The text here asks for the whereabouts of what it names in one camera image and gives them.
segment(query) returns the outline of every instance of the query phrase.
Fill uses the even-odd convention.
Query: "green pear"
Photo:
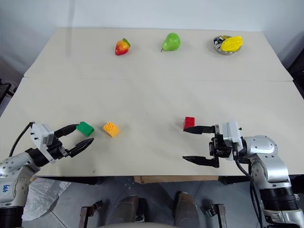
[[[179,35],[176,33],[172,32],[169,33],[165,39],[165,41],[162,44],[162,49],[161,51],[174,51],[178,49],[181,45]]]

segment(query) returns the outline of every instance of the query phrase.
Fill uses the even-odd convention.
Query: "white wall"
[[[285,66],[304,48],[304,0],[0,0],[0,3],[0,54],[21,73],[35,61],[57,27],[263,31]]]

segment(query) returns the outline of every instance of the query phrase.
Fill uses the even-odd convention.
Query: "black cable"
[[[260,227],[261,227],[261,228],[264,228],[264,227],[263,227],[262,211],[261,211],[259,199],[258,199],[258,196],[257,196],[256,188],[254,187],[254,179],[253,179],[253,177],[249,174],[249,173],[251,173],[251,171],[250,171],[249,173],[246,172],[246,171],[243,169],[243,167],[241,166],[241,164],[239,163],[238,160],[236,160],[236,165],[237,165],[237,167],[241,170],[241,172],[242,172],[243,174],[245,174],[245,176],[247,176],[247,177],[249,178],[249,180],[250,180],[250,185],[252,185],[252,192],[253,192],[253,196],[254,196],[254,197],[251,196],[252,193],[250,193],[251,201],[252,201],[252,203],[253,203],[253,207],[254,207],[254,209],[255,209],[256,216],[257,216],[257,214],[258,214],[257,218],[258,218]],[[256,211],[256,207],[255,207],[255,204],[254,204],[254,198],[255,198],[255,200],[256,200],[256,206],[257,206],[257,211],[258,211],[258,213],[257,213],[257,211]]]
[[[14,142],[13,147],[11,148],[10,152],[9,152],[9,157],[11,157],[14,153],[15,147],[17,146],[19,140],[21,139],[21,137],[24,135],[24,133],[27,131],[27,129],[29,127],[32,127],[34,122],[29,122],[28,125],[23,129],[23,131],[20,133],[20,135],[18,136],[18,138],[16,139],[16,141]]]
[[[250,163],[250,162],[249,162],[249,165],[248,165],[248,174],[251,176],[251,163]],[[254,188],[254,185],[253,185],[253,183],[250,181],[250,188],[249,188],[249,191],[250,191],[251,202],[252,202],[253,208],[254,208],[254,210],[255,210],[256,217],[257,217],[258,220],[260,220],[260,216],[259,216],[259,214],[258,214],[257,207],[256,207],[256,202],[255,202],[255,199],[254,199],[253,188]]]

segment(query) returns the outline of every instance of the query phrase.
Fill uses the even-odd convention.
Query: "cardboard box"
[[[134,181],[140,184],[181,181],[217,181],[218,176],[134,176]]]

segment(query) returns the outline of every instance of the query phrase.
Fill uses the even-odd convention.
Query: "green lego brick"
[[[88,125],[86,122],[80,122],[76,129],[84,134],[86,137],[89,137],[93,133],[94,128]]]

